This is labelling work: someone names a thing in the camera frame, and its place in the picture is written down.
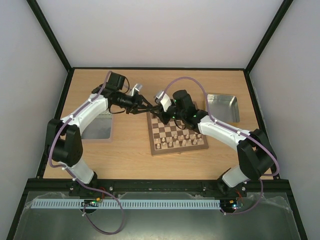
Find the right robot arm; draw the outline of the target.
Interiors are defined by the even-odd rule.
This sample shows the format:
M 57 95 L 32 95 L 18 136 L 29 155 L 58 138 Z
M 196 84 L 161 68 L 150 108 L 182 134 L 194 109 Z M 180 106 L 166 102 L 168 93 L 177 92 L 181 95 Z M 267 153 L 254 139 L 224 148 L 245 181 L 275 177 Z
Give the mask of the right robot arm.
M 154 99 L 156 106 L 152 113 L 164 124 L 169 120 L 181 121 L 187 129 L 212 137 L 237 152 L 238 165 L 226 170 L 217 180 L 222 195 L 229 196 L 242 182 L 259 180 L 275 165 L 275 153 L 262 130 L 247 131 L 214 118 L 198 109 L 186 90 L 176 91 L 172 98 L 160 91 Z

